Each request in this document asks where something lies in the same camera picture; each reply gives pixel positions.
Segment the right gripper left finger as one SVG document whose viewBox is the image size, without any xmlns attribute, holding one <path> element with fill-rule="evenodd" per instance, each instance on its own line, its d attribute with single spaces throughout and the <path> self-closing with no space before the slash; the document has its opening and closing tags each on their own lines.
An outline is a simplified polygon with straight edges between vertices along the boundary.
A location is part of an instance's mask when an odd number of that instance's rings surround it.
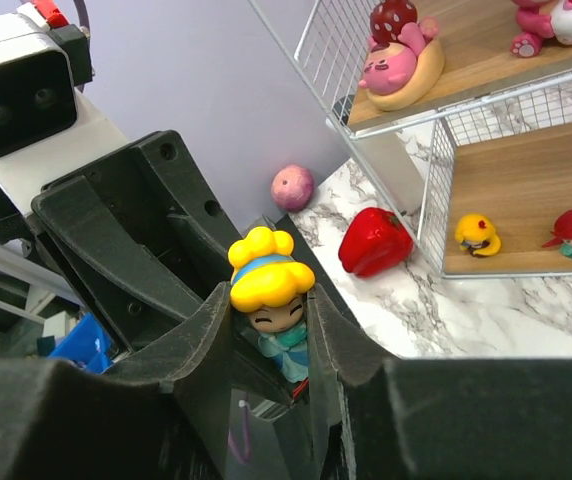
<svg viewBox="0 0 572 480">
<path fill-rule="evenodd" d="M 103 374 L 0 359 L 0 479 L 220 479 L 232 383 L 230 287 Z"/>
</svg>

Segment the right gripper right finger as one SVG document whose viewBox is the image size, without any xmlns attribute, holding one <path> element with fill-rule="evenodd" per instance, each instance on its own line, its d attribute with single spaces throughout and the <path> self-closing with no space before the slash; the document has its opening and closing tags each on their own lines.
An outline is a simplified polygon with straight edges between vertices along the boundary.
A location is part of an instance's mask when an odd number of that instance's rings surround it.
<svg viewBox="0 0 572 480">
<path fill-rule="evenodd" d="M 572 359 L 395 357 L 307 299 L 321 479 L 572 479 Z"/>
</svg>

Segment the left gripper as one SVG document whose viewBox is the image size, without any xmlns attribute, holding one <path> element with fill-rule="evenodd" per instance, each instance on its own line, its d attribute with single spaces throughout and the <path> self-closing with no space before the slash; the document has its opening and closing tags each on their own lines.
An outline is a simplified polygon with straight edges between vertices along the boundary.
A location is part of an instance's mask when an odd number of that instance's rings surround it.
<svg viewBox="0 0 572 480">
<path fill-rule="evenodd" d="M 191 317 L 232 274 L 240 235 L 175 131 L 60 177 L 31 207 L 42 258 L 121 351 Z"/>
</svg>

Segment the small yellow minion toy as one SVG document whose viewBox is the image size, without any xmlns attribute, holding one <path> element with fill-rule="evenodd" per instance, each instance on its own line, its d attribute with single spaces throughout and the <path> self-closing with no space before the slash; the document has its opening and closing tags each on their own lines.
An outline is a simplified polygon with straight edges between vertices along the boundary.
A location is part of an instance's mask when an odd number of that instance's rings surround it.
<svg viewBox="0 0 572 480">
<path fill-rule="evenodd" d="M 306 300 L 316 278 L 293 251 L 288 232 L 267 226 L 233 243 L 228 250 L 230 303 L 257 332 L 262 355 L 288 382 L 301 384 L 309 376 Z"/>
</svg>

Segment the yellow duck toy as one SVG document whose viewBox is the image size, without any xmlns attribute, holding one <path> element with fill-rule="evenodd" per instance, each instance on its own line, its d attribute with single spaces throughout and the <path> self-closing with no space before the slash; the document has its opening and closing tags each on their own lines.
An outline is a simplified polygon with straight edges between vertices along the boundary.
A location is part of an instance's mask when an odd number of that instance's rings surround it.
<svg viewBox="0 0 572 480">
<path fill-rule="evenodd" d="M 486 216 L 477 213 L 459 219 L 454 238 L 463 252 L 476 258 L 494 256 L 502 246 L 494 224 Z"/>
</svg>

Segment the pink strawberry donut toy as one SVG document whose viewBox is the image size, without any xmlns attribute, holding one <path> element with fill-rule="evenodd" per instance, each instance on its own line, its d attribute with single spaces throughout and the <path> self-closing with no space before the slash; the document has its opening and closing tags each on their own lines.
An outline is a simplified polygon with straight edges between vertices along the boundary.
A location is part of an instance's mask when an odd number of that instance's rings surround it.
<svg viewBox="0 0 572 480">
<path fill-rule="evenodd" d="M 419 18 L 410 1 L 382 1 L 370 14 L 370 29 L 358 86 L 380 111 L 405 109 L 435 86 L 445 68 L 438 22 Z"/>
</svg>

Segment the red bear toy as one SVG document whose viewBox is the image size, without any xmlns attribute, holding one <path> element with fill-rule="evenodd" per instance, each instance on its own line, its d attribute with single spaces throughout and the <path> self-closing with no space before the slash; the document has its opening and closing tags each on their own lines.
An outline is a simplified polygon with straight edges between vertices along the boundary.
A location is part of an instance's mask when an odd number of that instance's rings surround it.
<svg viewBox="0 0 572 480">
<path fill-rule="evenodd" d="M 551 39 L 572 46 L 572 0 L 513 0 L 512 3 L 517 7 L 515 21 L 520 27 L 520 33 L 511 42 L 513 55 L 535 57 Z"/>
</svg>

